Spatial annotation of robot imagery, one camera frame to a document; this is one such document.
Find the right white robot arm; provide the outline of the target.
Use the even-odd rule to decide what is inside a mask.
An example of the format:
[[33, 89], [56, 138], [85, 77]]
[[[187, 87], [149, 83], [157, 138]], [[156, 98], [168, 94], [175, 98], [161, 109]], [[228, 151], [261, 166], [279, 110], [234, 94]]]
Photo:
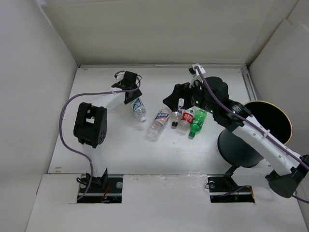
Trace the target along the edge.
[[309, 157], [287, 148], [266, 130], [251, 111], [239, 102], [229, 99], [228, 85], [216, 76], [193, 79], [191, 83], [176, 84], [163, 104], [175, 111], [178, 100], [185, 109], [196, 106], [211, 113], [213, 120], [245, 141], [273, 167], [266, 176], [270, 188], [284, 198], [294, 193], [309, 171]]

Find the clear bottle green blue label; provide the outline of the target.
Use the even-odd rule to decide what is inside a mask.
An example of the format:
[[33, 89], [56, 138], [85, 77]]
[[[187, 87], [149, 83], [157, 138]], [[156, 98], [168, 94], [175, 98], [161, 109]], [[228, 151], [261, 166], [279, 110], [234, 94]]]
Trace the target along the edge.
[[140, 122], [146, 122], [146, 108], [140, 98], [136, 98], [131, 103], [133, 115]]

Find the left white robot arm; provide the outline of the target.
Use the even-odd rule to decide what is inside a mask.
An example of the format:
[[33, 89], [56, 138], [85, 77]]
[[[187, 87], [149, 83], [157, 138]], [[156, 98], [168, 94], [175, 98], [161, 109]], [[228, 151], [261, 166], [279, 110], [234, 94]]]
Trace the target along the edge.
[[129, 71], [115, 74], [116, 83], [107, 92], [87, 93], [85, 96], [99, 96], [93, 103], [79, 104], [73, 128], [73, 135], [83, 146], [83, 153], [90, 158], [90, 173], [81, 179], [96, 191], [104, 191], [108, 185], [107, 164], [100, 148], [107, 135], [108, 112], [121, 104], [129, 104], [138, 99], [141, 76]]

